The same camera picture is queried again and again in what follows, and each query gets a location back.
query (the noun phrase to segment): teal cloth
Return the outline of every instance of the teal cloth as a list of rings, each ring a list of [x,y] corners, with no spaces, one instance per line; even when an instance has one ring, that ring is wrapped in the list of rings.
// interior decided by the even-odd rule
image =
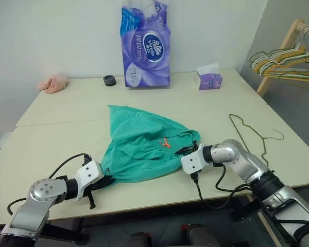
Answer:
[[[181,155],[174,153],[200,140],[197,131],[168,118],[130,107],[109,108],[112,142],[101,164],[117,182],[140,182],[179,169]],[[162,146],[164,137],[171,148]]]

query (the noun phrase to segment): packaging logo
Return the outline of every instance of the packaging logo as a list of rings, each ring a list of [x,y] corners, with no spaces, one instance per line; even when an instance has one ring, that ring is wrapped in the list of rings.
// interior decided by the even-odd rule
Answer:
[[[156,5],[156,11],[159,12],[161,10],[160,4]]]
[[[157,35],[153,33],[145,34],[143,37],[143,45],[147,59],[150,62],[158,62],[163,57],[163,43]]]

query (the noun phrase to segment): black bottle cap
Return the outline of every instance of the black bottle cap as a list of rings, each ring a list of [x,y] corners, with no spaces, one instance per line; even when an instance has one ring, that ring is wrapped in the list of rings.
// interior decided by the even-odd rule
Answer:
[[[114,86],[116,85],[116,81],[114,76],[108,75],[103,77],[103,81],[106,86]]]

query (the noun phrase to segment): table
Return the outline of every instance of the table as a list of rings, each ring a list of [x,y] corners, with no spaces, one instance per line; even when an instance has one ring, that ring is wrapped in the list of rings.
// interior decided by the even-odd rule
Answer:
[[[58,94],[40,93],[0,152],[0,224],[10,218],[7,204],[25,197],[35,180],[48,177],[66,158],[87,152],[101,161],[110,143],[107,104],[169,117],[198,130],[208,145],[227,138],[239,140],[228,118],[230,113],[241,116],[262,135],[279,137],[272,130],[276,129],[285,138],[267,141],[270,168],[286,184],[309,184],[309,147],[236,71],[222,70],[221,74],[224,80],[219,90],[198,91],[195,74],[180,73],[172,75],[170,89],[126,89],[122,78],[117,79],[117,86],[105,87],[102,79],[84,79],[72,80]],[[261,140],[239,122],[237,125],[251,152],[260,156]],[[57,175],[72,176],[81,163],[73,160]],[[214,187],[221,172],[221,168],[208,167],[199,175],[204,198],[228,195]],[[234,188],[240,183],[242,180],[228,169],[222,187]],[[141,183],[116,184],[93,195],[95,209],[89,210],[86,199],[66,201],[53,206],[49,218],[78,218],[198,200],[194,182],[182,170]]]

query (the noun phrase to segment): purple tissue package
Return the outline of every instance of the purple tissue package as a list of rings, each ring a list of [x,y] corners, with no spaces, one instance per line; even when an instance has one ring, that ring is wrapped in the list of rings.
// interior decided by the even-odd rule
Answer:
[[[127,87],[169,86],[167,5],[153,4],[156,13],[150,17],[140,9],[122,8],[120,36]]]
[[[196,85],[199,90],[219,89],[221,83],[222,76],[219,73],[218,63],[197,68]]]

